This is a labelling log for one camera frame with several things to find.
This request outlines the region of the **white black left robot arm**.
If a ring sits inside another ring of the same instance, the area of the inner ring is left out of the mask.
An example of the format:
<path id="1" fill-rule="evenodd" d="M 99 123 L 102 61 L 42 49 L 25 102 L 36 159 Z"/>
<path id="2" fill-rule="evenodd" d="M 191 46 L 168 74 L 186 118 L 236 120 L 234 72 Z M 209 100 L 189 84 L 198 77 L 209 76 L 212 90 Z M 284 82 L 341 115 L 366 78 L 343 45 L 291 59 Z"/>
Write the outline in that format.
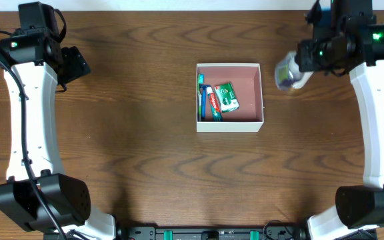
<path id="1" fill-rule="evenodd" d="M 59 154 L 55 96 L 90 73 L 76 47 L 62 47 L 60 10 L 40 2 L 18 7 L 20 28 L 0 41 L 9 90 L 11 153 L 0 211 L 45 239 L 115 239 L 115 218 L 92 206 L 86 184 L 67 176 Z"/>

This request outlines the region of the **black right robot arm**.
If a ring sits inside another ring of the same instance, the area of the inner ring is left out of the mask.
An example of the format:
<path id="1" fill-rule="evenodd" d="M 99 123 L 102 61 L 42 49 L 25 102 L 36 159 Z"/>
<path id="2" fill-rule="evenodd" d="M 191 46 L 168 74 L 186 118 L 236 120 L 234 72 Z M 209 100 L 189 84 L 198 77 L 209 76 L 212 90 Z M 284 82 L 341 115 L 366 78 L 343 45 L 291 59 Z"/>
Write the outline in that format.
<path id="1" fill-rule="evenodd" d="M 384 227 L 384 25 L 370 1 L 315 2 L 306 14 L 311 39 L 298 45 L 304 73 L 348 75 L 355 91 L 365 150 L 363 182 L 343 186 L 335 204 L 307 220 L 309 239 L 373 239 Z"/>

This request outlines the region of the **white leaf-print lotion tube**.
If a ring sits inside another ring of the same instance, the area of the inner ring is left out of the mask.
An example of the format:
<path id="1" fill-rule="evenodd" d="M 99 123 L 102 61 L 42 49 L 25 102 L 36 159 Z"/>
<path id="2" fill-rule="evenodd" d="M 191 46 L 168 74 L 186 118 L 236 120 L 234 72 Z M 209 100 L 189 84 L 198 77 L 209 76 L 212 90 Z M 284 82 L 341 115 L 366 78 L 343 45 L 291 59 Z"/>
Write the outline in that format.
<path id="1" fill-rule="evenodd" d="M 297 80 L 292 84 L 293 89 L 301 89 L 305 86 L 305 84 L 308 82 L 310 77 L 312 76 L 313 72 L 304 72 L 302 78 L 300 80 Z"/>

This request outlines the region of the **green soap bar packet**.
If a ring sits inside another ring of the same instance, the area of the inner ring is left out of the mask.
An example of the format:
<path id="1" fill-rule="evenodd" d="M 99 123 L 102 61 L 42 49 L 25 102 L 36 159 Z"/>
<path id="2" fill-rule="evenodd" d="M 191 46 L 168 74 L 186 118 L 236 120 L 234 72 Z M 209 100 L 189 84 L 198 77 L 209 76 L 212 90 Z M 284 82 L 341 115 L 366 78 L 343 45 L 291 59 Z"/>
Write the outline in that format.
<path id="1" fill-rule="evenodd" d="M 222 113 L 235 111 L 240 107 L 232 82 L 216 85 L 215 94 Z"/>

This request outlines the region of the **red green toothpaste tube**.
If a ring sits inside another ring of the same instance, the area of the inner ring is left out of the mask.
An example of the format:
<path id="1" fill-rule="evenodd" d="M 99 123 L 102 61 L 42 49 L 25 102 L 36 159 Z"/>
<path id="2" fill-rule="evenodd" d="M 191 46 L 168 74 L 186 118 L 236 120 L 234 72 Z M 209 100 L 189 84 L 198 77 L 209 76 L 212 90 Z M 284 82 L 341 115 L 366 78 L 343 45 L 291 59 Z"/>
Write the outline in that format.
<path id="1" fill-rule="evenodd" d="M 220 108 L 218 106 L 216 94 L 214 93 L 214 91 L 213 91 L 211 86 L 208 86 L 206 88 L 206 90 L 207 90 L 207 96 L 209 98 L 209 104 L 210 104 L 210 107 L 211 107 L 211 113 L 212 113 L 212 116 L 213 116 L 213 120 L 215 122 L 222 122 L 223 117 L 222 117 L 222 114 L 221 114 L 221 110 L 220 110 Z"/>

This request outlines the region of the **blue disposable razor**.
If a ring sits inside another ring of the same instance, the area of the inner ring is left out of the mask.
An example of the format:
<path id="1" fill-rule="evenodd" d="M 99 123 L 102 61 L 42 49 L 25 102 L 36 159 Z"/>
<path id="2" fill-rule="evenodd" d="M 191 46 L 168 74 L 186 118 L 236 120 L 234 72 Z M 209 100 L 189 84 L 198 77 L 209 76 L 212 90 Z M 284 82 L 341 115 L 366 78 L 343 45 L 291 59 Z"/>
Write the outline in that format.
<path id="1" fill-rule="evenodd" d="M 201 90 L 201 120 L 205 120 L 206 116 L 206 99 L 207 99 L 207 88 L 209 85 L 200 84 L 199 88 Z"/>

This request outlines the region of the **clear foam pump soap bottle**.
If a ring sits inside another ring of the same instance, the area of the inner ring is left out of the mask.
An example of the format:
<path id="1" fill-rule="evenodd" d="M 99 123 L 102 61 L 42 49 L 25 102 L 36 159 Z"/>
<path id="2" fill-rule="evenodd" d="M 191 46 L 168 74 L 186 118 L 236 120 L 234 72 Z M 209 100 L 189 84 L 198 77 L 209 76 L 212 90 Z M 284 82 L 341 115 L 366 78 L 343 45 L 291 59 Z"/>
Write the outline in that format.
<path id="1" fill-rule="evenodd" d="M 302 80 L 304 73 L 300 72 L 295 62 L 296 51 L 290 51 L 275 66 L 275 83 L 282 91 L 289 90 L 292 86 Z"/>

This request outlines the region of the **green white toothbrush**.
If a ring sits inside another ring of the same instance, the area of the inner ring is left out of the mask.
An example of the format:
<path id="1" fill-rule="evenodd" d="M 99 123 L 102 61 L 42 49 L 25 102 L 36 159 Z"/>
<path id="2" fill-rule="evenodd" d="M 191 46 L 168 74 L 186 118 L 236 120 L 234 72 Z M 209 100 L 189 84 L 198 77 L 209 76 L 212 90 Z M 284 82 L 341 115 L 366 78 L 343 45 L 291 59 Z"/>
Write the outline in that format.
<path id="1" fill-rule="evenodd" d="M 201 86 L 203 83 L 204 83 L 204 74 L 198 74 L 198 77 L 197 77 L 198 121 L 201 121 L 202 118 L 204 118 L 204 116 L 205 116 L 205 110 L 204 110 L 205 100 L 203 98 L 203 94 L 202 94 L 202 90 L 201 90 Z"/>

